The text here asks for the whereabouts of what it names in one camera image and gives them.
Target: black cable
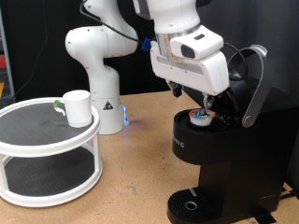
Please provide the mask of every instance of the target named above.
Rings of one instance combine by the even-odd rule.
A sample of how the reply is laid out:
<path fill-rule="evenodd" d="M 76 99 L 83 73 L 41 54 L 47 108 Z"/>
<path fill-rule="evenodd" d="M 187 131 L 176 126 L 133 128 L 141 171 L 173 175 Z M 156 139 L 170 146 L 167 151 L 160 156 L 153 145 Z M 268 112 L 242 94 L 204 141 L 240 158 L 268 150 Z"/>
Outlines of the black cable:
<path fill-rule="evenodd" d="M 43 0 L 43 11 L 44 11 L 44 25 L 45 25 L 45 34 L 46 34 L 46 38 L 45 38 L 45 42 L 43 44 L 43 47 L 40 49 L 38 55 L 37 55 L 37 58 L 36 58 L 36 62 L 35 62 L 35 65 L 34 65 L 34 68 L 32 70 L 32 73 L 29 77 L 29 79 L 19 88 L 19 90 L 13 95 L 13 97 L 11 97 L 10 101 L 9 101 L 9 104 L 8 105 L 11 105 L 13 99 L 20 93 L 20 91 L 22 91 L 29 83 L 30 81 L 33 79 L 34 77 L 34 74 L 36 72 L 36 66 L 37 66 L 37 63 L 39 61 L 39 58 L 42 54 L 42 52 L 44 51 L 44 48 L 46 47 L 47 43 L 48 43 L 48 30 L 47 30 L 47 24 L 46 24 L 46 7 L 45 7 L 45 0 Z"/>
<path fill-rule="evenodd" d="M 108 24 L 106 24 L 106 23 L 100 21 L 99 19 L 96 19 L 94 16 L 91 16 L 91 15 L 89 15 L 89 14 L 83 12 L 83 5 L 84 5 L 87 1 L 88 1 L 88 0 L 84 0 L 84 1 L 82 2 L 82 4 L 80 5 L 80 13 L 81 13 L 83 16 L 85 16 L 85 17 L 87 17 L 87 18 L 89 18 L 89 19 L 92 19 L 92 20 L 94 20 L 94 21 L 97 21 L 97 22 L 101 23 L 102 25 L 105 25 L 107 28 L 109 28 L 110 30 L 114 31 L 115 33 L 117 33 L 117 34 L 119 34 L 119 35 L 122 35 L 122 36 L 124 36 L 124 37 L 126 37 L 126 38 L 128 38 L 128 39 L 130 39 L 130 40 L 133 40 L 133 41 L 139 43 L 139 44 L 143 44 L 143 41 L 138 40 L 138 39 L 134 39 L 134 38 L 130 37 L 129 35 L 125 35 L 125 34 L 123 34 L 122 32 L 120 32 L 120 31 L 114 29 L 113 27 L 109 26 Z"/>
<path fill-rule="evenodd" d="M 235 52 L 237 52 L 237 54 L 240 55 L 240 57 L 242 58 L 242 61 L 243 61 L 244 65 L 245 65 L 245 76 L 244 77 L 246 77 L 247 74 L 248 74 L 248 72 L 249 72 L 249 66 L 248 66 L 248 64 L 246 62 L 246 59 L 244 58 L 243 54 L 241 53 L 241 51 L 238 50 L 235 46 L 233 46 L 233 45 L 231 45 L 229 43 L 224 43 L 224 45 L 227 46 L 227 47 L 230 47 L 231 49 L 234 49 Z"/>

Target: coffee machine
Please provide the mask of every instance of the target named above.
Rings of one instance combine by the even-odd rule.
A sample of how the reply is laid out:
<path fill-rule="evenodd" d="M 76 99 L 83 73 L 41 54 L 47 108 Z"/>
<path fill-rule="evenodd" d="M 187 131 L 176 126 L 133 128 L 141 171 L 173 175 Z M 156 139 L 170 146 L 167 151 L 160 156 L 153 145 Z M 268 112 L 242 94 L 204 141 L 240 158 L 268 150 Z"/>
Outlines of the coffee machine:
<path fill-rule="evenodd" d="M 191 110 L 174 118 L 173 152 L 201 170 L 198 187 L 170 197 L 167 215 L 173 224 L 228 224 L 278 208 L 299 127 L 299 101 L 271 87 L 275 72 L 265 48 L 241 52 L 258 57 L 259 79 L 232 82 L 215 97 L 211 109 L 217 116 L 207 127 L 191 123 Z M 237 74 L 241 63 L 234 55 L 230 73 Z"/>

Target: black mesh surface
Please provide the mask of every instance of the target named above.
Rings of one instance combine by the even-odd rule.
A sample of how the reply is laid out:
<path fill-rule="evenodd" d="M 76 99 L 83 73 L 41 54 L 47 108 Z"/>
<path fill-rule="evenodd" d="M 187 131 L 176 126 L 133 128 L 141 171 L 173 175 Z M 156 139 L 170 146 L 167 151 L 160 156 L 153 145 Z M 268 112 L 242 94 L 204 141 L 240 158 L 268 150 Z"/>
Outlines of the black mesh surface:
<path fill-rule="evenodd" d="M 42 146 L 62 142 L 88 130 L 72 128 L 53 103 L 28 105 L 0 118 L 0 141 L 17 146 Z"/>
<path fill-rule="evenodd" d="M 13 158 L 6 165 L 8 188 L 23 196 L 50 196 L 84 183 L 94 172 L 93 154 L 83 147 L 42 158 Z"/>

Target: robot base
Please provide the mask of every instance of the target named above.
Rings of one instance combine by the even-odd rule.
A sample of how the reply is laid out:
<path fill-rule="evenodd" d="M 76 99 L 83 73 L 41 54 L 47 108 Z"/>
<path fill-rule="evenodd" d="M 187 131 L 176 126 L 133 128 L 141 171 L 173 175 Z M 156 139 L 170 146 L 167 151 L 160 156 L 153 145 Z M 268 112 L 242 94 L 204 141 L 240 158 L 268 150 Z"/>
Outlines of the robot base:
<path fill-rule="evenodd" d="M 100 116 L 100 134 L 118 133 L 129 124 L 125 105 L 120 103 L 119 96 L 111 99 L 92 98 L 92 101 Z"/>

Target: coffee machine handle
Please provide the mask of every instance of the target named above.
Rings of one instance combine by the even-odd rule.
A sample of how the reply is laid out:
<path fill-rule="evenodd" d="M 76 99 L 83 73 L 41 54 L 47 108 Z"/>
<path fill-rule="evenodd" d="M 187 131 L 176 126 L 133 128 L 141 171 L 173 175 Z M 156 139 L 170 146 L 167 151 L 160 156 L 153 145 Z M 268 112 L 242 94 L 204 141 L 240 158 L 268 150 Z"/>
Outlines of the coffee machine handle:
<path fill-rule="evenodd" d="M 266 48 L 260 45 L 251 45 L 249 48 L 245 48 L 240 51 L 242 52 L 245 58 L 248 58 L 252 54 L 257 54 L 262 65 L 260 82 L 251 98 L 249 107 L 247 108 L 245 115 L 242 119 L 243 127 L 249 128 L 254 124 L 254 122 L 258 118 L 263 103 L 271 90 L 274 81 L 274 72 Z M 237 68 L 241 63 L 243 63 L 243 61 L 237 54 L 233 55 L 233 57 L 228 62 L 229 65 L 235 68 Z"/>

